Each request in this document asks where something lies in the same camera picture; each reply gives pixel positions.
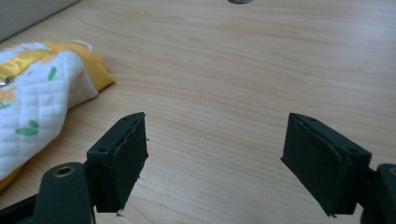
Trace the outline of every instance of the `fabric toy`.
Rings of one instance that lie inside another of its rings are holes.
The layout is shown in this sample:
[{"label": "fabric toy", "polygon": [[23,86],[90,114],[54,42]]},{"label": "fabric toy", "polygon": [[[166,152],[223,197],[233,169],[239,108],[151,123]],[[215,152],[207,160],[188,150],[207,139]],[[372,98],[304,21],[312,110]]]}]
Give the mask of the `fabric toy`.
[{"label": "fabric toy", "polygon": [[58,136],[66,112],[114,82],[81,41],[23,43],[0,52],[0,190]]}]

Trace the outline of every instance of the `screw hole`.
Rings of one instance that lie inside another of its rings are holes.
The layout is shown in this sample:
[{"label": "screw hole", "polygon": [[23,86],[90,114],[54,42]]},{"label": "screw hole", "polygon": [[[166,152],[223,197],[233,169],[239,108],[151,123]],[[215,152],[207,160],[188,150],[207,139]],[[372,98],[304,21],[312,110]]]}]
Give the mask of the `screw hole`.
[{"label": "screw hole", "polygon": [[228,0],[228,1],[234,4],[247,4],[253,2],[253,0]]},{"label": "screw hole", "polygon": [[65,166],[62,168],[59,168],[58,170],[56,170],[53,175],[55,175],[56,177],[64,177],[67,175],[71,175],[73,172],[75,171],[75,168],[73,166]]}]

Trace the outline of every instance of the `yellow fabric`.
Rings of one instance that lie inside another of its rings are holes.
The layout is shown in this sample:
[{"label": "yellow fabric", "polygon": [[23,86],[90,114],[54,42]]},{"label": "yellow fabric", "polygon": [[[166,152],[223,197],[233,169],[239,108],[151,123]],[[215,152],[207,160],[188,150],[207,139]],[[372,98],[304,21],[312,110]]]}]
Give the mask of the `yellow fabric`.
[{"label": "yellow fabric", "polygon": [[0,181],[0,191],[5,189],[22,171],[23,165],[14,170],[10,175]]},{"label": "yellow fabric", "polygon": [[25,51],[0,64],[0,80],[9,81],[22,73],[30,64],[51,54],[50,50],[36,49]]},{"label": "yellow fabric", "polygon": [[78,43],[45,41],[44,44],[55,53],[73,50],[84,63],[91,83],[97,91],[104,89],[114,82],[114,77],[107,72],[105,61],[99,53],[91,52]]}]

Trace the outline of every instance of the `table surface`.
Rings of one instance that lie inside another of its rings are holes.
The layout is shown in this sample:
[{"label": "table surface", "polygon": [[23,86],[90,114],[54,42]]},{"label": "table surface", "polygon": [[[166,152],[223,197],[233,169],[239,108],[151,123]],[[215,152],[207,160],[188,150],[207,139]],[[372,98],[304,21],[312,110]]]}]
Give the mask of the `table surface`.
[{"label": "table surface", "polygon": [[0,44],[81,39],[117,83],[0,194],[37,193],[118,119],[147,114],[149,158],[123,217],[97,223],[359,223],[327,217],[280,161],[289,112],[396,163],[394,0],[84,0]]}]

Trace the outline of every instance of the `quilted cloth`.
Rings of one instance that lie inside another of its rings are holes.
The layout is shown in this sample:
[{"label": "quilted cloth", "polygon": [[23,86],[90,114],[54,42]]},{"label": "quilted cloth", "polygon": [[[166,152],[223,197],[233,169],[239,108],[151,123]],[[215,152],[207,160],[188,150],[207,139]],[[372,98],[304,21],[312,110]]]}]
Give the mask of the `quilted cloth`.
[{"label": "quilted cloth", "polygon": [[[0,52],[0,64],[19,54],[50,48],[26,43]],[[0,180],[58,136],[68,108],[98,91],[72,50],[49,54],[0,87]]]}]

